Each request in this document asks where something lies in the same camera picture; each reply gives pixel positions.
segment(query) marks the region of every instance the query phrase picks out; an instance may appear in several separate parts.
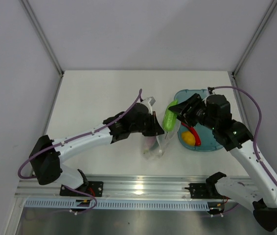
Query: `white table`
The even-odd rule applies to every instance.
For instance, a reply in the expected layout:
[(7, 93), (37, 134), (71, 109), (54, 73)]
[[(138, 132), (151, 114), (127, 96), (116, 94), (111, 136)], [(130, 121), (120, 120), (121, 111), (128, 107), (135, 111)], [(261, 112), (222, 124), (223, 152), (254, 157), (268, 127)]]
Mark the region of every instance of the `white table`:
[[(53, 109), (47, 134), (51, 139), (73, 135), (125, 111), (143, 89), (142, 97), (153, 96), (153, 109), (162, 113), (183, 89), (231, 85), (225, 71), (66, 71)], [(241, 120), (231, 89), (217, 90), (231, 103), (233, 118)], [(184, 148), (178, 137), (159, 159), (146, 159), (141, 151), (142, 135), (107, 146), (89, 149), (66, 164), (85, 174), (209, 176), (221, 171), (229, 176), (247, 176), (238, 161), (224, 149), (194, 152)]]

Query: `gray floor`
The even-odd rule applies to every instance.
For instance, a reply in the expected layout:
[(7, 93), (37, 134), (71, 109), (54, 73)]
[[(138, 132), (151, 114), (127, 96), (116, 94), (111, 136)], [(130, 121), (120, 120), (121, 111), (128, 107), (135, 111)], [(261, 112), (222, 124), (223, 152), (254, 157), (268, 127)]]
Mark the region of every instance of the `gray floor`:
[(74, 216), (54, 209), (26, 209), (18, 235), (273, 235), (238, 207), (223, 218), (193, 211), (93, 210)]

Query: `metal vent strip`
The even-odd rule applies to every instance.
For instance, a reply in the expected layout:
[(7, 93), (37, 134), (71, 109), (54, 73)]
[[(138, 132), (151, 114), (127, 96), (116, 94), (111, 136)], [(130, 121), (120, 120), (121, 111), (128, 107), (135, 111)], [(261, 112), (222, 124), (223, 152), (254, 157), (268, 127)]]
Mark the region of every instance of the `metal vent strip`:
[[(90, 202), (88, 207), (78, 206), (75, 199), (30, 198), (26, 201), (28, 208), (68, 208), (87, 209), (95, 204)], [(95, 209), (111, 210), (149, 210), (149, 211), (209, 211), (207, 202), (197, 201), (145, 201), (145, 200), (106, 200), (98, 199)]]

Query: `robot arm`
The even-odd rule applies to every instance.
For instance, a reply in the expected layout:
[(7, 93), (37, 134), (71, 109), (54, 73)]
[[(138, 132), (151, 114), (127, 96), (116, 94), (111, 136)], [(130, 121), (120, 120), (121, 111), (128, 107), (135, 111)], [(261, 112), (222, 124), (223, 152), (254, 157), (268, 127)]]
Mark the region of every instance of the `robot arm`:
[(266, 230), (277, 228), (277, 186), (268, 172), (277, 180), (277, 174), (263, 157), (255, 155), (253, 136), (246, 126), (232, 119), (230, 103), (224, 95), (212, 94), (204, 101), (198, 94), (169, 108), (188, 126), (197, 123), (212, 130), (217, 142), (224, 146), (244, 167), (259, 192), (253, 191), (219, 172), (207, 179), (220, 195), (238, 202), (253, 212), (255, 219)]
[(64, 162), (88, 148), (124, 140), (131, 133), (142, 133), (144, 136), (164, 134), (152, 111), (154, 103), (153, 97), (146, 98), (141, 103), (136, 103), (119, 121), (113, 122), (123, 112), (78, 135), (54, 140), (48, 135), (40, 137), (30, 157), (42, 149), (52, 148), (30, 161), (39, 184), (56, 182), (84, 192), (89, 184), (84, 173), (64, 165)]

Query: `red chili pepper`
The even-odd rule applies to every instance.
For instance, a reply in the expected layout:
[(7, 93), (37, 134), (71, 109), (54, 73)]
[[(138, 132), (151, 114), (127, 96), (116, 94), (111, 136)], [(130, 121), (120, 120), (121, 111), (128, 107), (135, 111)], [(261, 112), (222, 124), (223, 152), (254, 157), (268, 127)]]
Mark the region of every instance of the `red chili pepper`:
[(182, 124), (182, 126), (185, 126), (190, 131), (190, 133), (192, 133), (193, 136), (195, 137), (195, 146), (201, 146), (202, 142), (201, 142), (201, 139), (199, 138), (199, 135), (197, 134), (196, 130), (193, 127), (188, 126), (183, 122), (181, 122), (181, 124)]

